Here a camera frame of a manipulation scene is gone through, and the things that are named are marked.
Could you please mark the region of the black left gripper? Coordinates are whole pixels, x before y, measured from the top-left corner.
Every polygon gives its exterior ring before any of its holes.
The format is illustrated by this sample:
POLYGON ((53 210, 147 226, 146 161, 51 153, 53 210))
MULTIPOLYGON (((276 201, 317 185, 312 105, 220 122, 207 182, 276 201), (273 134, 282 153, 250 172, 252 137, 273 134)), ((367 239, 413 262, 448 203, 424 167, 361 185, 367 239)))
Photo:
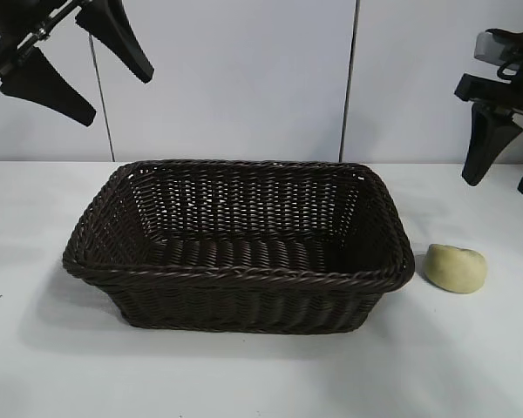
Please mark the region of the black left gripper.
MULTIPOLYGON (((153 79, 153 66, 142 50, 120 0, 0 1, 0 70, 32 35, 46 39, 52 29, 81 7, 78 26, 97 38, 142 83, 153 79)), ((96 116, 94 107, 72 88, 37 47, 1 77, 0 92, 61 113, 84 126, 96 116)))

